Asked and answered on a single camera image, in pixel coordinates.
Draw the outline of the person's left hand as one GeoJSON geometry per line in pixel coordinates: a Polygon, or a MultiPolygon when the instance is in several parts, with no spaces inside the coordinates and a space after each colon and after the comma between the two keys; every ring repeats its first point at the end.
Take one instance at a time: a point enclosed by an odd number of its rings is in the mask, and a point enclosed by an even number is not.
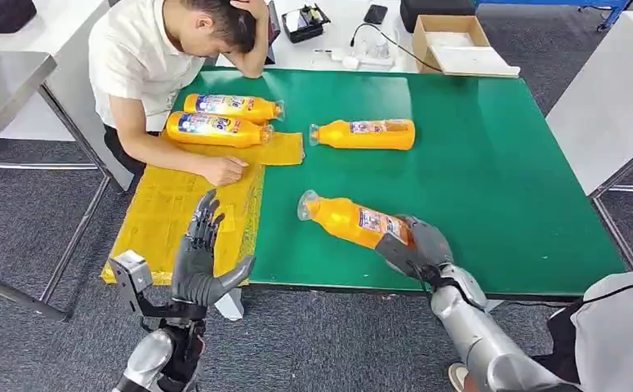
{"type": "Polygon", "coordinates": [[[238,9],[249,12],[256,20],[266,20],[269,12],[264,0],[232,0],[230,4],[238,9]]]}

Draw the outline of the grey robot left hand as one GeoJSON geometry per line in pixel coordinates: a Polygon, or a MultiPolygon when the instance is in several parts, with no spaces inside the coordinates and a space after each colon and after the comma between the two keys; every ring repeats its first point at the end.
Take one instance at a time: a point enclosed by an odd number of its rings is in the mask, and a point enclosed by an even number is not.
{"type": "Polygon", "coordinates": [[[171,280],[174,301],[199,306],[214,305],[252,272],[256,258],[248,255],[231,271],[219,277],[214,275],[216,238],[225,218],[223,213],[216,214],[219,206],[216,190],[208,190],[199,199],[181,236],[171,280]]]}

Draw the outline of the person's right hand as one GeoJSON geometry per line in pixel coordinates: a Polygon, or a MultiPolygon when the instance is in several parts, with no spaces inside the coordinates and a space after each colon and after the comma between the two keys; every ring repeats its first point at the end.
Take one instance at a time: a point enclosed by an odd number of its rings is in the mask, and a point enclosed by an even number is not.
{"type": "Polygon", "coordinates": [[[243,160],[229,156],[200,156],[198,165],[199,174],[215,186],[233,184],[241,180],[249,167],[243,160]]]}

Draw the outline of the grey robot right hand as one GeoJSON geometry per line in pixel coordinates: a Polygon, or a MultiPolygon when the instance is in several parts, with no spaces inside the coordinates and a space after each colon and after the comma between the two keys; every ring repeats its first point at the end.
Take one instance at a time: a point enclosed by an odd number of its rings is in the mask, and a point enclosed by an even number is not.
{"type": "Polygon", "coordinates": [[[399,215],[408,229],[410,239],[404,244],[393,234],[384,234],[374,247],[393,270],[420,282],[432,283],[441,268],[453,263],[453,255],[441,231],[415,216],[399,215]]]}

